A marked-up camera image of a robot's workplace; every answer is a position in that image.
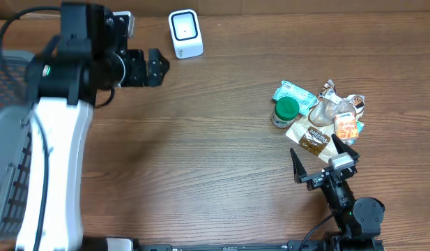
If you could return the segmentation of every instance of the gray plastic crate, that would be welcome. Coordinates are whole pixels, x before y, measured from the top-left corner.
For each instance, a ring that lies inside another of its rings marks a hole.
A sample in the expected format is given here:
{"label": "gray plastic crate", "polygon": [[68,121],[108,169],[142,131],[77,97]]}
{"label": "gray plastic crate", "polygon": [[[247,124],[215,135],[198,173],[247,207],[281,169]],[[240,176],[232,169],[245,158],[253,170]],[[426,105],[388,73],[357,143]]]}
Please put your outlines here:
{"label": "gray plastic crate", "polygon": [[[22,83],[33,54],[6,51],[4,58],[10,73]],[[27,109],[13,106],[24,102],[14,91],[24,92],[25,86],[7,80],[0,71],[0,241],[15,239],[21,229],[31,162],[30,126],[22,126],[27,123]]]}

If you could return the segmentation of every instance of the transparent plastic wrapper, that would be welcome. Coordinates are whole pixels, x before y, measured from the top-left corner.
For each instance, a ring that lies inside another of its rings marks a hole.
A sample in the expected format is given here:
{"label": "transparent plastic wrapper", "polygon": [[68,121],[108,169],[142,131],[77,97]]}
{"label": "transparent plastic wrapper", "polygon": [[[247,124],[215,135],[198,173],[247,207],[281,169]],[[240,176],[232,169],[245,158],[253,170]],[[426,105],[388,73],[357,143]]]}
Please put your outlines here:
{"label": "transparent plastic wrapper", "polygon": [[355,112],[353,104],[340,98],[334,90],[329,89],[324,99],[310,113],[309,118],[316,125],[328,126],[334,123],[336,115],[347,112]]}
{"label": "transparent plastic wrapper", "polygon": [[[324,162],[338,154],[331,135],[335,133],[334,116],[344,112],[355,114],[359,132],[363,129],[363,123],[358,119],[363,115],[364,96],[350,95],[341,99],[333,89],[328,90],[324,99],[313,107],[307,116],[292,124],[286,136],[298,143],[301,147],[313,153]],[[355,139],[345,141],[353,144]]]}

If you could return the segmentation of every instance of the snack wrapper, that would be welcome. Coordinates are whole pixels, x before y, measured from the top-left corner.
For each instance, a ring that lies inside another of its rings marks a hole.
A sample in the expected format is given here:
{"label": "snack wrapper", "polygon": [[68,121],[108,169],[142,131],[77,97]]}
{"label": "snack wrapper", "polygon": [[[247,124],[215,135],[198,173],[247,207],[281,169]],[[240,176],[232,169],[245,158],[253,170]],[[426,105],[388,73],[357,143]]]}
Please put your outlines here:
{"label": "snack wrapper", "polygon": [[334,116],[335,134],[339,139],[357,139],[359,132],[353,112],[345,112]]}
{"label": "snack wrapper", "polygon": [[335,84],[331,79],[329,79],[323,85],[323,88],[321,89],[320,93],[318,94],[318,100],[321,101],[325,97],[325,93],[327,93],[330,89],[332,89],[334,91],[334,93],[336,93]]}
{"label": "snack wrapper", "polygon": [[300,106],[300,113],[302,115],[307,115],[309,113],[309,109],[318,103],[318,99],[314,94],[286,80],[282,81],[282,86],[275,91],[272,98],[273,100],[278,101],[283,97],[291,97],[297,100]]}

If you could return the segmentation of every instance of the wood grain surface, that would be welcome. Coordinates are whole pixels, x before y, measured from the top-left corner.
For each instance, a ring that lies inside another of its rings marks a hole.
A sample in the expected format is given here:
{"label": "wood grain surface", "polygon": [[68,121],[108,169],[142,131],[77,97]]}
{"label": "wood grain surface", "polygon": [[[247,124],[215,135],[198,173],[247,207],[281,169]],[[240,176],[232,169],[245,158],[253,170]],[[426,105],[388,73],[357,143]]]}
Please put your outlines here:
{"label": "wood grain surface", "polygon": [[[293,182],[289,149],[326,166],[270,122],[287,79],[312,93],[333,79],[362,94],[356,197],[387,208],[387,250],[430,250],[430,13],[201,17],[204,55],[174,56],[167,18],[139,18],[130,48],[171,62],[161,87],[117,89],[86,141],[82,220],[93,236],[172,245],[301,239],[330,212]],[[39,52],[59,21],[21,21],[6,48]],[[101,92],[103,102],[108,93]],[[322,227],[335,230],[334,222]]]}
{"label": "wood grain surface", "polygon": [[64,1],[103,4],[112,11],[129,10],[136,17],[167,17],[186,8],[198,15],[430,11],[430,0],[0,0],[0,16]]}

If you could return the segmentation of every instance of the pile of snacks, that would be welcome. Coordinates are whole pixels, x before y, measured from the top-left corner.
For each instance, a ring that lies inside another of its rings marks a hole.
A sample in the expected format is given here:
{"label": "pile of snacks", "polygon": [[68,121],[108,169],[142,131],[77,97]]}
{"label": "pile of snacks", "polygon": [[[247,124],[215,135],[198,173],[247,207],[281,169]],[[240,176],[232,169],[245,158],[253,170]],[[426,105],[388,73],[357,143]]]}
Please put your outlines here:
{"label": "pile of snacks", "polygon": [[341,98],[336,94],[332,80],[323,86],[318,97],[288,83],[283,81],[273,98],[279,100],[284,96],[292,97],[300,105],[303,116],[292,123],[286,133],[287,137],[325,162],[337,155],[331,140],[333,133],[348,145],[354,144],[364,126],[358,121],[363,115],[364,96],[349,95]]}

